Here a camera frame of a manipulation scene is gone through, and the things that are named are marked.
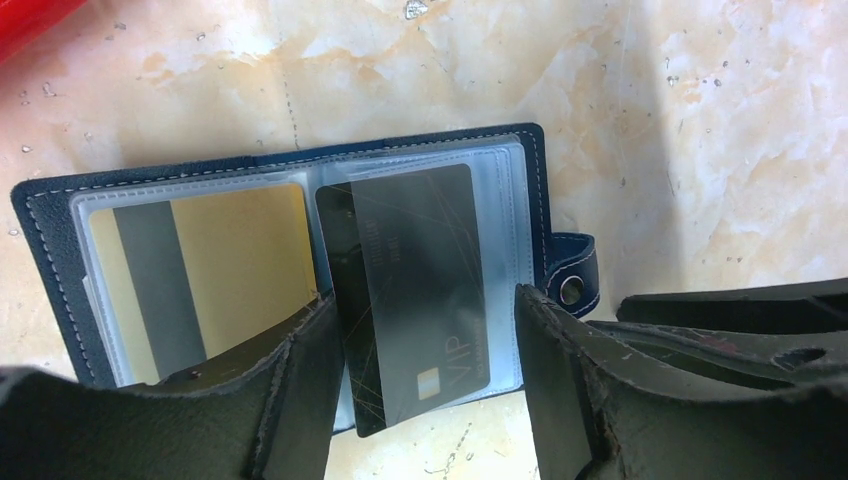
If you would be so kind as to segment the navy leather card holder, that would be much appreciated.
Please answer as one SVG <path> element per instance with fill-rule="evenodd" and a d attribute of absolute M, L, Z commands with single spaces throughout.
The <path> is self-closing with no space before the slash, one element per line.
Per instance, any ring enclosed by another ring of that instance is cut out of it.
<path fill-rule="evenodd" d="M 83 284 L 87 251 L 80 242 L 79 203 L 106 207 L 119 196 L 172 191 L 193 196 L 295 183 L 301 186 L 319 291 L 333 296 L 315 195 L 326 185 L 464 164 L 470 168 L 485 290 L 489 385 L 448 404 L 511 392 L 524 384 L 514 320 L 515 287 L 530 284 L 581 317 L 600 299 L 595 241 L 550 227 L 542 128 L 534 123 L 25 181 L 13 206 L 41 274 L 77 374 L 85 386 L 118 386 Z M 344 359 L 333 435 L 355 428 Z"/>

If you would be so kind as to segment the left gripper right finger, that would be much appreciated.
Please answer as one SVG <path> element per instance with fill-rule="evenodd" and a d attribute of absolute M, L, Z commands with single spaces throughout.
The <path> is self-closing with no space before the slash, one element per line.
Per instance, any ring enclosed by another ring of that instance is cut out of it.
<path fill-rule="evenodd" d="M 758 390 L 657 360 L 520 285 L 515 317 L 544 479 L 843 479 L 847 379 Z"/>

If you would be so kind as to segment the red plastic bin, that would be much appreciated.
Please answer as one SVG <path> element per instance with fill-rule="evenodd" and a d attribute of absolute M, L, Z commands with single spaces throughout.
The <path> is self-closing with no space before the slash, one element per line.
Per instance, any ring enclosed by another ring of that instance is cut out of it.
<path fill-rule="evenodd" d="M 1 62 L 85 3 L 85 0 L 1 0 Z"/>

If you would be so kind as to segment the gold credit card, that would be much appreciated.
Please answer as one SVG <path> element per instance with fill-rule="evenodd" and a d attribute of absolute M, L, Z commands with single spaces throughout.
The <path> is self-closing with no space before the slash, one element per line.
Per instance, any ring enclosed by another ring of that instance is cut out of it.
<path fill-rule="evenodd" d="M 139 192 L 78 211 L 83 284 L 118 386 L 203 363 L 318 294 L 298 184 Z"/>

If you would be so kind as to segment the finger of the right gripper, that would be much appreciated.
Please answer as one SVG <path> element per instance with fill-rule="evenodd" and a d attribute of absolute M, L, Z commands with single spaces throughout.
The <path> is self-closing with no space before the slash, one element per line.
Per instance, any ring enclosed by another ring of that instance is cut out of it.
<path fill-rule="evenodd" d="M 621 322 L 754 334 L 812 334 L 847 329 L 845 278 L 751 289 L 634 295 Z"/>
<path fill-rule="evenodd" d="M 758 390 L 847 379 L 847 333 L 756 334 L 589 321 L 589 326 L 671 366 Z"/>

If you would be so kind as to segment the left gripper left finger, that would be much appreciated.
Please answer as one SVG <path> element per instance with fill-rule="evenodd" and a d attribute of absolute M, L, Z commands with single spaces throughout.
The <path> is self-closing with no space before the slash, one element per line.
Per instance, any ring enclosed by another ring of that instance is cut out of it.
<path fill-rule="evenodd" d="M 155 385 L 1 370 L 5 479 L 320 479 L 344 359 L 333 296 Z"/>

